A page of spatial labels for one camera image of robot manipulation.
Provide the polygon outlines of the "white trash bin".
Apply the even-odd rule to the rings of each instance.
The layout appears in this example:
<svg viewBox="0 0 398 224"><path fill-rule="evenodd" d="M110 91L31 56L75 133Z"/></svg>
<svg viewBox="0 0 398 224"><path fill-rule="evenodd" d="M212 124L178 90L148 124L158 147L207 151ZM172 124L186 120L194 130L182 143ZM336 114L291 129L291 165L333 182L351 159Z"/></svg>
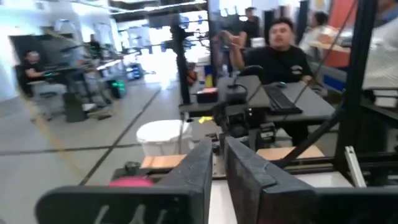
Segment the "white trash bin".
<svg viewBox="0 0 398 224"><path fill-rule="evenodd" d="M146 157L188 154L194 147L190 123L179 119L153 121L136 133Z"/></svg>

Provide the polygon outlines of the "small black desktop device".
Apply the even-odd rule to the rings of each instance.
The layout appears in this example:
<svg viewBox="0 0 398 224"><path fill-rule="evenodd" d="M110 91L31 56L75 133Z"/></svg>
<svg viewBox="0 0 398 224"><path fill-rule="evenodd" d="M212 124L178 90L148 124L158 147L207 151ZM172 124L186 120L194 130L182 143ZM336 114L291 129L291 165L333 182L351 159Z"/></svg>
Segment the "small black desktop device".
<svg viewBox="0 0 398 224"><path fill-rule="evenodd" d="M225 91L225 101L231 105L245 104L248 90L242 84L231 84L227 86Z"/></svg>

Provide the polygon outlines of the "black box red lid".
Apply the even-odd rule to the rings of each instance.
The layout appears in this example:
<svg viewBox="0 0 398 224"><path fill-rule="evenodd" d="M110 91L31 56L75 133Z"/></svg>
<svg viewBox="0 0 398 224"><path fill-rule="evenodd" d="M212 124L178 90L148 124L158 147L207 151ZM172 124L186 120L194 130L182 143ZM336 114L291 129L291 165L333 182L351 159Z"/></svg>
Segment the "black box red lid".
<svg viewBox="0 0 398 224"><path fill-rule="evenodd" d="M195 95L199 104L216 103L218 101L218 89L215 87L198 90Z"/></svg>

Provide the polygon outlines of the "magenta plate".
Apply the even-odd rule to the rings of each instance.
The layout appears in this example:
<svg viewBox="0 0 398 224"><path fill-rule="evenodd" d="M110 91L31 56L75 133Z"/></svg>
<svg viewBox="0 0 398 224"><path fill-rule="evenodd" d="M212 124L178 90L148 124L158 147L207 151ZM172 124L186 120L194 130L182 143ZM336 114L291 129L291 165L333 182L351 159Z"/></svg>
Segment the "magenta plate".
<svg viewBox="0 0 398 224"><path fill-rule="evenodd" d="M146 177L120 177L109 183L109 186L112 187L148 187L153 185L152 179Z"/></svg>

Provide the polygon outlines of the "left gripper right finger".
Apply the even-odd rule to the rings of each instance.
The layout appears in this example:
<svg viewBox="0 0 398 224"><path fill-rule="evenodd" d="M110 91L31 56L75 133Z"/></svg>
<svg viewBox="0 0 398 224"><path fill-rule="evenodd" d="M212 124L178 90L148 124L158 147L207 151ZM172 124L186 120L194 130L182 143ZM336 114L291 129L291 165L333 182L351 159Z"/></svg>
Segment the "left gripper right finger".
<svg viewBox="0 0 398 224"><path fill-rule="evenodd" d="M315 188L235 138L224 144L238 224L398 224L398 189Z"/></svg>

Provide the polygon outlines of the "grey desk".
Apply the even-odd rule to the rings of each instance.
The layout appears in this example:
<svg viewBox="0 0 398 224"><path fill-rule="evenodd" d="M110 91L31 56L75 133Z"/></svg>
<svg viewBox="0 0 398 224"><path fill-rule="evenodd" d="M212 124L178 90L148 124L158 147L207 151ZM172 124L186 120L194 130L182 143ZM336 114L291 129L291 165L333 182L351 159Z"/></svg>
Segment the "grey desk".
<svg viewBox="0 0 398 224"><path fill-rule="evenodd" d="M192 117L209 116L213 114L213 108L223 103L224 90L227 85L233 82L230 77L223 77L218 80L218 101L214 103L197 103L196 101L180 105L182 113L189 113ZM262 87L259 78L255 75L241 77L238 82L248 89L250 96L253 96L246 105L236 105L236 108L251 108L266 110L270 103L269 98ZM274 123L303 122L307 125L321 124L327 120L334 112L334 108L329 105L322 97L309 89L304 82L288 83L281 92L295 105L302 110L300 114L290 114L288 116L270 114L264 112L264 120Z"/></svg>

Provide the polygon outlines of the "black keyboard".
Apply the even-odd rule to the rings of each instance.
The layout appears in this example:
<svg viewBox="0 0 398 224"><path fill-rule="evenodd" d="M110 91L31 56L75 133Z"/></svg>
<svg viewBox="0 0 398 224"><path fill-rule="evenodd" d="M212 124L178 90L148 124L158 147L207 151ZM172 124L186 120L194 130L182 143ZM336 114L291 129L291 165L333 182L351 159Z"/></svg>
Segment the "black keyboard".
<svg viewBox="0 0 398 224"><path fill-rule="evenodd" d="M269 101L269 112L273 115L301 114L302 110L291 102L279 88L263 86Z"/></svg>

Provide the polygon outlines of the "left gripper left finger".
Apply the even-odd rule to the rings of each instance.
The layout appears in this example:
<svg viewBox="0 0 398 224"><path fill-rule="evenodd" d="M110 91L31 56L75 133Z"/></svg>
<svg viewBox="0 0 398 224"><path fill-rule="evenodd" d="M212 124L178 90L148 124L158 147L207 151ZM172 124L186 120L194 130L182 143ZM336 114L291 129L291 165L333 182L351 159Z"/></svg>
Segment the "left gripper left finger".
<svg viewBox="0 0 398 224"><path fill-rule="evenodd" d="M153 186L66 186L35 206L38 224L207 224L212 143L202 139Z"/></svg>

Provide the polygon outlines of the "green lit computer tower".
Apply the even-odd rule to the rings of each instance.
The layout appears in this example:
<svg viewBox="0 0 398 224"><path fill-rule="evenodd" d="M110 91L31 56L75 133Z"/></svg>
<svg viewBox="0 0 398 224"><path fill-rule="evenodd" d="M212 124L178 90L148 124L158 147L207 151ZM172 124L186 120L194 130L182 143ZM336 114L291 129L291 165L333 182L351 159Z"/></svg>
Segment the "green lit computer tower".
<svg viewBox="0 0 398 224"><path fill-rule="evenodd" d="M126 86L123 80L108 80L106 83L113 98L124 98L126 95Z"/></svg>

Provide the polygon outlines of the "person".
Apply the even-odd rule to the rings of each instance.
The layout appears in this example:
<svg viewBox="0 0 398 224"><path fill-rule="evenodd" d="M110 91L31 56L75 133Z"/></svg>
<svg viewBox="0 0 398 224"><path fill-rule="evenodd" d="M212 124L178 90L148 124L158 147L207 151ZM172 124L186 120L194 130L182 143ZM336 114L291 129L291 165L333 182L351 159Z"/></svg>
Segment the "person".
<svg viewBox="0 0 398 224"><path fill-rule="evenodd" d="M299 47L307 54L311 55L313 49L311 43L323 42L327 43L329 40L322 40L321 36L334 37L338 29L328 25L328 14L323 11L311 12L308 16L307 30L305 31Z"/></svg>
<svg viewBox="0 0 398 224"><path fill-rule="evenodd" d="M94 59L101 59L102 53L101 53L100 43L95 39L94 34L90 35L89 45L90 45L90 52L91 52L92 57Z"/></svg>
<svg viewBox="0 0 398 224"><path fill-rule="evenodd" d="M34 94L34 87L31 83L47 82L44 72L45 69L40 62L40 54L37 51L27 50L25 52L22 70L24 81L26 82L30 95Z"/></svg>
<svg viewBox="0 0 398 224"><path fill-rule="evenodd" d="M276 19L269 30L269 45L243 52L238 38L231 36L231 63L240 71L251 65L264 69L259 74L262 84L274 82L308 83L313 79L312 70L304 51L292 44L293 23L289 18Z"/></svg>
<svg viewBox="0 0 398 224"><path fill-rule="evenodd" d="M240 32L243 47L251 46L251 39L259 37L259 18L254 14L255 7L248 7L245 10L246 21L243 22L243 28Z"/></svg>

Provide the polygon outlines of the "orange partition panel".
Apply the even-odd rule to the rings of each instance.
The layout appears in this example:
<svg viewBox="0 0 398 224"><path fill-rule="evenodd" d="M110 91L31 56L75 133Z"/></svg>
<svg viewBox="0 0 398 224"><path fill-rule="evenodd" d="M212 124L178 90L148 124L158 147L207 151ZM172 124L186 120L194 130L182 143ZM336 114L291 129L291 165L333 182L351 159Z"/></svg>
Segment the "orange partition panel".
<svg viewBox="0 0 398 224"><path fill-rule="evenodd" d="M356 18L356 2L355 0L334 0L333 7L330 11L328 25L333 27L336 32L338 32L344 24L344 21L349 14L351 6L354 5L353 12L348 17L346 27L353 25ZM339 52L332 50L329 53L325 65L330 67L347 67L349 64L349 53Z"/></svg>

